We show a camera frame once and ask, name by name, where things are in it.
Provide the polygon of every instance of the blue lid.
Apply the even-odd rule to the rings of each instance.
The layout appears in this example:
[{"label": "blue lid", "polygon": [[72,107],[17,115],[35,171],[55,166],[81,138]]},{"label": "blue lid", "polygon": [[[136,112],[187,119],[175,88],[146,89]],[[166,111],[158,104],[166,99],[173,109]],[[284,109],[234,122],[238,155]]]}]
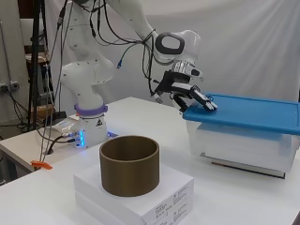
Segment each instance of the blue lid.
[{"label": "blue lid", "polygon": [[184,119],[300,135],[298,102],[206,94],[214,99],[217,110],[207,112],[199,104],[192,105],[184,112]]}]

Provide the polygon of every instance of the table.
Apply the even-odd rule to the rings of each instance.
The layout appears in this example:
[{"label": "table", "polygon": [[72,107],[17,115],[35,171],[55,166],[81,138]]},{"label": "table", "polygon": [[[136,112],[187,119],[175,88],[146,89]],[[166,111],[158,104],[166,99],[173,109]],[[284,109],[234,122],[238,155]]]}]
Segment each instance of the table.
[{"label": "table", "polygon": [[[176,109],[133,97],[110,104],[106,121],[114,133],[155,139],[163,164],[195,177],[194,210],[180,225],[292,224],[299,212],[299,158],[285,180],[212,165],[188,153],[186,124]],[[98,164],[99,146],[0,187],[1,224],[88,224],[76,211],[73,174]]]},{"label": "table", "polygon": [[[52,139],[58,136],[59,133],[53,129]],[[31,131],[1,141],[0,149],[3,155],[4,179],[12,181],[18,178],[15,165],[27,173],[33,172],[34,168],[31,166],[30,162],[32,160],[39,160],[40,146],[41,138],[36,131]],[[44,141],[44,150],[46,149],[46,146],[47,141]],[[47,162],[50,164],[74,156],[83,151],[82,149],[75,149],[72,145],[66,143],[57,143],[53,149],[55,152],[52,155],[47,156]]]}]

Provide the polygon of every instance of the white tabletop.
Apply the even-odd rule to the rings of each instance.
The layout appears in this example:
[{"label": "white tabletop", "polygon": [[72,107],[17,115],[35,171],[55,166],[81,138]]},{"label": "white tabletop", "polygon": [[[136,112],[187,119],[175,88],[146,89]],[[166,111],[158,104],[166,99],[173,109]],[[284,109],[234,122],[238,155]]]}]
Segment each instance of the white tabletop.
[{"label": "white tabletop", "polygon": [[[186,124],[176,109],[133,97],[111,104],[106,121],[114,133],[155,139],[163,164],[195,178],[194,210],[182,225],[292,224],[300,210],[298,158],[285,180],[212,165],[188,153]],[[78,219],[72,175],[98,164],[98,148],[0,187],[1,224],[85,225]]]}]

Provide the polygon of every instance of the brown cylinder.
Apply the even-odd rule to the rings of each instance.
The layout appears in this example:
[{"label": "brown cylinder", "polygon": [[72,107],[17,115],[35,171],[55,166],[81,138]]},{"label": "brown cylinder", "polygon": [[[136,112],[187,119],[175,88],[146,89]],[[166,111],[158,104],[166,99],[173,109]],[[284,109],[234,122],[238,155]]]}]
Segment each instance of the brown cylinder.
[{"label": "brown cylinder", "polygon": [[100,147],[103,188],[121,197],[140,196],[159,183],[159,146],[152,139],[125,136]]}]

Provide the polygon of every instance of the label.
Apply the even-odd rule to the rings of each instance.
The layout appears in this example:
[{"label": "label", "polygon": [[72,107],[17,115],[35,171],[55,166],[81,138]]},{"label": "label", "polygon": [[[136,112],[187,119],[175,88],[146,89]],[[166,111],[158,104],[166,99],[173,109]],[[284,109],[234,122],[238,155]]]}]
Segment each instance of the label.
[{"label": "label", "polygon": [[156,224],[156,225],[168,225],[168,220],[167,221],[162,221],[162,222],[159,222],[158,224]]},{"label": "label", "polygon": [[188,186],[181,188],[177,193],[173,195],[173,206],[176,206],[183,198],[187,196]]},{"label": "label", "polygon": [[156,209],[156,213],[157,213],[157,218],[160,218],[161,216],[163,216],[166,213],[166,208],[167,208],[167,204],[161,204],[157,209]]},{"label": "label", "polygon": [[175,223],[177,219],[179,219],[183,214],[187,212],[187,204],[185,203],[178,210],[176,210],[173,214],[173,222]]}]

